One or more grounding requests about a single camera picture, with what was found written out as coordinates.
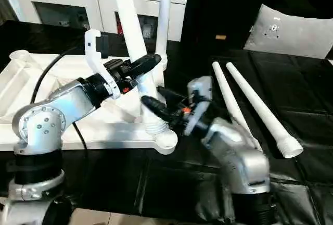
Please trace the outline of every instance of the white pillow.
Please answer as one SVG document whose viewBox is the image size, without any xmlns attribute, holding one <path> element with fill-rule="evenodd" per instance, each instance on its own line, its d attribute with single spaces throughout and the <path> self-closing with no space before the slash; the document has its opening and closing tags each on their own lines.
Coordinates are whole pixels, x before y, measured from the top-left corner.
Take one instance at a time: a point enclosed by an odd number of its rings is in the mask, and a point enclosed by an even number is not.
<svg viewBox="0 0 333 225">
<path fill-rule="evenodd" d="M 244 49 L 324 59 L 332 46 L 333 19 L 290 16 L 262 5 Z"/>
</svg>

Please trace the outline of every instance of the silver robotic arm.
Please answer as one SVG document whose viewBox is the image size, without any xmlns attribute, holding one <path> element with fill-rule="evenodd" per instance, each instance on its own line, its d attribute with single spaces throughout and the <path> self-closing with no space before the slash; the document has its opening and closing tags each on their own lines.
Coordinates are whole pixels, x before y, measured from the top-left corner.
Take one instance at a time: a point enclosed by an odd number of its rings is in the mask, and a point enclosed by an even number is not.
<svg viewBox="0 0 333 225">
<path fill-rule="evenodd" d="M 85 35 L 86 56 L 94 75 L 78 78 L 51 93 L 48 99 L 15 114 L 12 128 L 20 141 L 14 147 L 16 165 L 2 225 L 68 223 L 71 206 L 61 198 L 65 179 L 61 168 L 62 134 L 73 122 L 99 108 L 105 99 L 116 99 L 130 91 L 136 79 L 161 60 L 154 54 L 134 63 L 112 59 L 102 64 L 101 53 L 96 50 L 97 42 L 105 43 L 102 38 L 96 30 Z"/>
<path fill-rule="evenodd" d="M 189 107 L 179 106 L 176 112 L 169 112 L 163 103 L 149 96 L 143 96 L 141 101 L 169 124 L 184 125 L 185 135 L 201 138 L 203 145 L 221 164 L 221 177 L 226 179 L 232 193 L 236 221 L 274 224 L 269 193 L 270 167 L 266 156 L 253 148 L 251 136 L 244 128 L 220 117 L 213 120 L 205 118 L 204 113 L 212 101 L 210 77 L 194 79 L 187 87 Z M 164 89 L 163 92 L 169 97 L 172 95 L 171 91 Z"/>
</svg>

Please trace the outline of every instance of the black table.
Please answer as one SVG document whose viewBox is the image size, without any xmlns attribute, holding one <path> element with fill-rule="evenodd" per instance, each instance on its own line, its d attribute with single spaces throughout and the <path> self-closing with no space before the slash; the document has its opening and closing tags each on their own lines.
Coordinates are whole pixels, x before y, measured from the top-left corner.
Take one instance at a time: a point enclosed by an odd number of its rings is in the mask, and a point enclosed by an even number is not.
<svg viewBox="0 0 333 225">
<path fill-rule="evenodd" d="M 73 54 L 81 55 L 83 33 L 6 22 L 0 27 L 0 69 L 17 49 L 59 54 L 79 43 Z M 115 34 L 109 37 L 110 55 L 127 56 L 123 38 Z M 147 49 L 154 52 L 154 43 L 148 43 Z M 220 61 L 221 67 L 234 62 L 304 146 L 300 156 L 282 159 L 267 128 L 225 71 L 251 131 L 270 159 L 278 219 L 283 224 L 333 224 L 333 66 L 327 60 L 248 51 L 207 57 L 204 51 L 182 47 L 178 42 L 168 43 L 168 55 L 165 84 L 183 94 L 188 81 L 212 74 L 212 61 Z M 228 118 L 219 88 L 215 86 L 213 91 L 220 108 L 211 106 L 209 115 Z M 185 221 L 211 220 L 223 213 L 219 164 L 193 137 L 180 136 L 175 152 L 168 156 L 153 149 L 91 150 L 88 165 L 83 151 L 64 151 L 63 157 L 66 194 L 80 194 L 78 205 L 82 208 Z M 2 196 L 7 195 L 7 183 L 12 177 L 6 172 L 6 164 L 12 159 L 12 152 L 0 153 Z"/>
</svg>

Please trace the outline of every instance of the white tube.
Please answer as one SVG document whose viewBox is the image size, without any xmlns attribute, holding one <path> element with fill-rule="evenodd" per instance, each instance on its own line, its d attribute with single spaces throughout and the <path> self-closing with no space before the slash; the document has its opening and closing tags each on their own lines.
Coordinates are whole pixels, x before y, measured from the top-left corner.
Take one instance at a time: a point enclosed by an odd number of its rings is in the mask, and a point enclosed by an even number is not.
<svg viewBox="0 0 333 225">
<path fill-rule="evenodd" d="M 19 49 L 17 51 L 10 53 L 9 58 L 11 60 L 18 60 L 18 61 L 22 61 L 22 62 L 26 62 L 26 63 L 34 62 L 30 53 L 28 51 L 26 51 L 25 49 Z"/>
<path fill-rule="evenodd" d="M 252 135 L 251 130 L 248 126 L 248 124 L 245 121 L 245 118 L 237 104 L 237 101 L 233 95 L 233 92 L 231 91 L 229 84 L 223 74 L 223 71 L 220 67 L 220 64 L 218 62 L 213 62 L 213 69 L 216 75 L 217 82 L 219 83 L 220 90 L 225 102 L 225 105 L 227 106 L 228 112 L 230 115 L 236 120 L 238 124 L 240 124 L 243 128 L 245 128 L 249 135 L 251 136 L 251 140 L 253 142 L 252 145 L 260 151 L 262 151 L 262 148 L 258 142 L 258 140 Z"/>
<path fill-rule="evenodd" d="M 291 158 L 301 154 L 303 147 L 282 126 L 236 67 L 231 62 L 228 62 L 226 67 L 276 140 L 277 147 L 282 155 L 285 158 Z"/>
<path fill-rule="evenodd" d="M 167 41 L 169 29 L 169 14 L 170 14 L 171 0 L 160 0 L 160 9 L 158 16 L 157 36 L 156 36 L 156 51 L 162 58 L 162 64 L 167 66 Z"/>
<path fill-rule="evenodd" d="M 145 42 L 141 33 L 139 19 L 134 8 L 133 0 L 116 0 L 118 14 L 127 50 L 131 62 L 147 54 Z M 148 95 L 158 98 L 157 89 L 153 81 L 152 73 L 149 72 L 138 79 L 140 95 Z M 154 115 L 146 106 L 142 105 L 143 123 L 148 134 L 156 135 L 156 141 L 171 144 L 177 140 L 174 132 L 170 131 L 166 122 Z"/>
</svg>

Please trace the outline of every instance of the cabinet door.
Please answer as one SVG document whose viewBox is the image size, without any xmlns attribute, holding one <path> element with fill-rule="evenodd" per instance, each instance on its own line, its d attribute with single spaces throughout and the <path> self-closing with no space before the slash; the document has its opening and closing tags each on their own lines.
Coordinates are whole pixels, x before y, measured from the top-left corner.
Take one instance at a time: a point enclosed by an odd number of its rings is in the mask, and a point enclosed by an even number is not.
<svg viewBox="0 0 333 225">
<path fill-rule="evenodd" d="M 27 22 L 103 31 L 98 0 L 18 0 Z"/>
<path fill-rule="evenodd" d="M 104 31 L 111 33 L 120 33 L 118 8 L 116 0 L 98 0 L 100 13 L 103 21 Z M 157 30 L 159 2 L 150 0 L 134 0 L 136 13 L 139 16 L 140 25 L 143 28 L 143 16 L 150 16 L 148 23 L 154 24 L 152 31 Z M 185 5 L 171 4 L 169 18 L 168 40 L 180 41 L 182 36 Z"/>
</svg>

